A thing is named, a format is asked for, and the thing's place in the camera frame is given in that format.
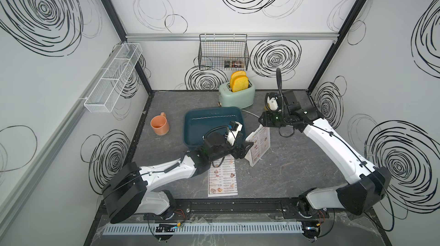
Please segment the old menu sheet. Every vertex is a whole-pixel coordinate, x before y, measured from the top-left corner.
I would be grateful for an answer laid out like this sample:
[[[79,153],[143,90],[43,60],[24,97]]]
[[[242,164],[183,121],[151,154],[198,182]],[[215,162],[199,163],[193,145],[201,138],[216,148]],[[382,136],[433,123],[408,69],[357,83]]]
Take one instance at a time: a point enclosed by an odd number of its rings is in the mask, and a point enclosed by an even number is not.
[[[213,162],[208,175],[208,197],[237,196],[235,159],[231,155]]]

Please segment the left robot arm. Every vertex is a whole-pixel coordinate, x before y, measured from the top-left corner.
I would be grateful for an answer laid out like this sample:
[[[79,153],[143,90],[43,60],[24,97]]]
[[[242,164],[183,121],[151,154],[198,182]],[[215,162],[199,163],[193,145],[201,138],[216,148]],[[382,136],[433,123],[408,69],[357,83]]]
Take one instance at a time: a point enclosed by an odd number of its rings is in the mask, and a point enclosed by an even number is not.
[[[138,166],[130,162],[123,166],[103,187],[102,194],[112,224],[121,223],[134,214],[150,213],[163,219],[173,216],[175,199],[168,190],[157,188],[177,180],[198,176],[214,161],[231,155],[243,159],[253,142],[230,142],[224,135],[214,132],[205,137],[203,145],[185,153],[181,158],[155,166]]]

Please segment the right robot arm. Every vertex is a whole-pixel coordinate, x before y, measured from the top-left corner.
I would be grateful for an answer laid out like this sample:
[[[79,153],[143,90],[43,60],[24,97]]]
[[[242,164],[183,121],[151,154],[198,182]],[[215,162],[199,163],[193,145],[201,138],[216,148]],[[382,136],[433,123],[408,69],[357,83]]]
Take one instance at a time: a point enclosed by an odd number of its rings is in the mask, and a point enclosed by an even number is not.
[[[304,110],[293,91],[268,93],[259,122],[264,127],[291,126],[303,133],[322,149],[347,182],[325,189],[312,188],[299,195],[297,205],[302,217],[310,218],[325,208],[345,209],[359,216],[384,199],[391,181],[390,171],[360,155],[316,107]]]

